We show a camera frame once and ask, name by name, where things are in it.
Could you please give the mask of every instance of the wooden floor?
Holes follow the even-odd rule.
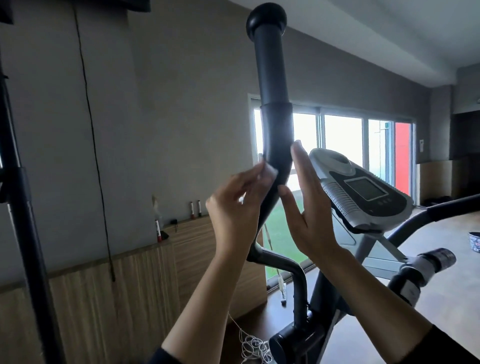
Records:
[[[480,358],[480,254],[472,251],[469,231],[480,231],[480,213],[460,216],[430,224],[416,232],[402,245],[406,255],[417,255],[444,247],[453,251],[457,263],[437,274],[417,304],[417,310],[441,330],[448,333]],[[309,290],[317,270],[307,274]],[[293,319],[293,287],[289,285],[288,306],[280,305],[279,293],[269,296],[268,303],[240,318],[238,324],[264,340],[281,330]],[[241,363],[238,329],[227,328],[222,363]],[[334,329],[322,360],[323,364],[377,364],[382,359],[354,317],[345,317]]]

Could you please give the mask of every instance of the forearm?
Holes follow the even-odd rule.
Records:
[[[228,310],[244,262],[238,255],[214,257],[163,342],[164,350],[183,364],[219,363]]]
[[[325,259],[315,260],[387,363],[400,362],[432,328],[426,318],[384,286],[348,250],[339,247]]]

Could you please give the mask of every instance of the green grass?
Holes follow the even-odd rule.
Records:
[[[303,211],[303,198],[301,192],[294,191],[293,194],[300,211]],[[272,246],[275,252],[285,255],[288,258],[295,260],[297,263],[307,259],[307,256],[297,249],[292,240],[290,232],[288,231],[287,219],[285,218],[285,212],[283,210],[281,201],[275,205],[272,213],[266,221],[266,225],[268,232],[270,233],[270,239],[272,240]],[[270,249],[265,232],[264,245],[265,248]],[[265,267],[265,273],[268,279],[276,275],[276,270],[270,267]]]

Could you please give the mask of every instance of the hand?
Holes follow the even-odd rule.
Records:
[[[207,200],[217,255],[246,258],[257,233],[260,205],[275,179],[273,171],[261,161],[252,169],[233,175]]]
[[[278,187],[278,194],[287,216],[288,229],[298,249],[314,263],[325,258],[339,245],[335,240],[330,199],[326,195],[312,162],[300,141],[291,148],[303,194],[304,212],[301,214],[290,189]]]

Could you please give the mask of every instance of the trash bin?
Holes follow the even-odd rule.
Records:
[[[470,236],[470,246],[474,252],[480,253],[480,232],[472,231],[469,232]]]

